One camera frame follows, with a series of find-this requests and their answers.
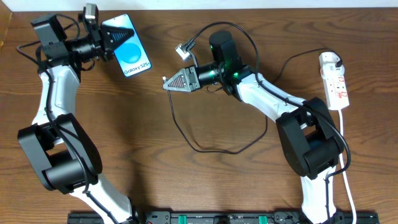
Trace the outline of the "blue Galaxy smartphone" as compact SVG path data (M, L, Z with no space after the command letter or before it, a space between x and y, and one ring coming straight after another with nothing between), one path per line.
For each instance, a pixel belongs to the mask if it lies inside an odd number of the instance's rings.
M152 68L134 24L127 14L108 19L102 22L102 25L132 29L134 31L134 35L114 51L114 55L125 77L133 77Z

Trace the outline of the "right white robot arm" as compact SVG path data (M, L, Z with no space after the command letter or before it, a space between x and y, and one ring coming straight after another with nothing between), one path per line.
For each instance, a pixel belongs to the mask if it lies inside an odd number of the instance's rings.
M213 61L195 63L164 78L164 90L193 92L219 83L228 95L272 119L285 159L301 178L305 218L310 223L334 223L333 177L347 170L351 159L342 162L340 156L351 153L324 101L297 98L267 81L257 67L242 62L227 30L211 34L209 44Z

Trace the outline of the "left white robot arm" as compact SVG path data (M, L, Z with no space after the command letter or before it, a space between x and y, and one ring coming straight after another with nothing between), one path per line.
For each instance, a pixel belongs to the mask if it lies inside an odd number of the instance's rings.
M98 149L75 118L75 100L81 73L95 62L111 60L132 29L113 37L113 28L98 22L98 9L87 5L72 25L86 36L69 39L58 14L31 22L38 41L32 61L38 67L42 93L38 112L17 139L41 184L84 201L104 223L139 223L139 212L103 174Z

